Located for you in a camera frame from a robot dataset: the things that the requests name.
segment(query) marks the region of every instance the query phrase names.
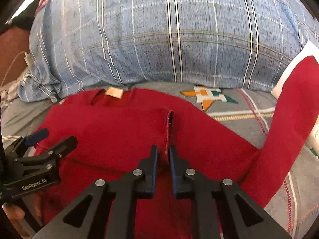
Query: finger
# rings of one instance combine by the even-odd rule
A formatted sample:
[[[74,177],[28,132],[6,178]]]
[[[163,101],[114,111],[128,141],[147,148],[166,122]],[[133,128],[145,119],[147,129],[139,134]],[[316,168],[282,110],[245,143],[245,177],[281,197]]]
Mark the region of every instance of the finger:
[[[39,194],[34,194],[33,206],[34,206],[35,214],[41,219],[42,209],[41,209],[41,197]]]
[[[9,219],[24,218],[24,211],[16,205],[5,203],[2,208]]]
[[[17,230],[19,235],[23,237],[29,237],[30,235],[23,229],[21,224],[19,223],[18,220],[11,219],[10,222],[12,223],[13,227]]]

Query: yellow stripe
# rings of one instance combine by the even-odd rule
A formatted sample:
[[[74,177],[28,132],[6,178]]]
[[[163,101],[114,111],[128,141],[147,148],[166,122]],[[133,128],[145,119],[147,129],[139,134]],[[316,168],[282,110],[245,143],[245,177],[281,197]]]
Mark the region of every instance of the yellow stripe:
[[[260,113],[257,114],[258,117],[266,117],[272,118],[274,113]],[[212,117],[214,120],[217,121],[229,121],[229,120],[246,120],[246,119],[253,119],[255,116],[253,114],[242,114],[242,115],[230,115],[230,116],[215,116]]]

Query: brown surface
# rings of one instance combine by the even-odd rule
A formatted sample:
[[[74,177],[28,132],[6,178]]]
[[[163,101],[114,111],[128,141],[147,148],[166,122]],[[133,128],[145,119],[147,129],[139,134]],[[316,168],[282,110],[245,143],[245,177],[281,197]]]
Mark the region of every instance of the brown surface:
[[[29,53],[30,32],[13,27],[0,35],[0,83],[13,59],[21,51]],[[8,72],[3,85],[17,79],[27,67],[24,53],[19,55]]]

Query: silver rivet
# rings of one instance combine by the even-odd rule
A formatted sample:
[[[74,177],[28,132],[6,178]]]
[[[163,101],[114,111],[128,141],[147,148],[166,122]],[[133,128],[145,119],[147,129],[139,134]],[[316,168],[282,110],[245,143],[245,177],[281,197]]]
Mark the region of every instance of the silver rivet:
[[[187,175],[194,175],[196,172],[195,172],[195,170],[194,169],[187,169],[186,170],[186,174]]]
[[[140,176],[140,175],[142,175],[142,173],[143,173],[143,171],[140,170],[140,169],[135,169],[135,170],[133,171],[133,174],[134,174],[135,176]]]
[[[98,187],[102,187],[105,184],[105,180],[99,179],[95,182],[95,185]]]
[[[224,179],[223,184],[225,184],[226,186],[230,186],[230,185],[232,185],[232,180],[231,179]]]

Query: red garment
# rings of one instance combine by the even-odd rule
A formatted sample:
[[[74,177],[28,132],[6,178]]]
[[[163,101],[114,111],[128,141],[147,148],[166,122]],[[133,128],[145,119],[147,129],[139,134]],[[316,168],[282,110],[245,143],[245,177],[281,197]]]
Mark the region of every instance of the red garment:
[[[40,127],[48,128],[50,135],[39,144],[37,153],[71,135],[79,143],[61,161],[61,184],[42,193],[43,222],[49,222],[96,179],[111,181],[136,168],[138,161],[149,154],[150,146],[157,144],[161,161],[155,198],[138,201],[135,237],[191,238],[190,201],[175,200],[171,191],[168,141],[176,145],[180,157],[208,178],[228,177],[239,182],[246,177],[242,187],[265,207],[282,184],[319,113],[315,92],[319,87],[313,77],[314,72],[319,73],[317,62],[308,57],[294,71],[297,73],[283,87],[261,150],[191,103],[156,91],[133,89],[116,99],[105,96],[104,90],[94,90],[53,106]],[[312,101],[302,103],[305,99]],[[298,112],[305,110],[310,112],[300,125]]]

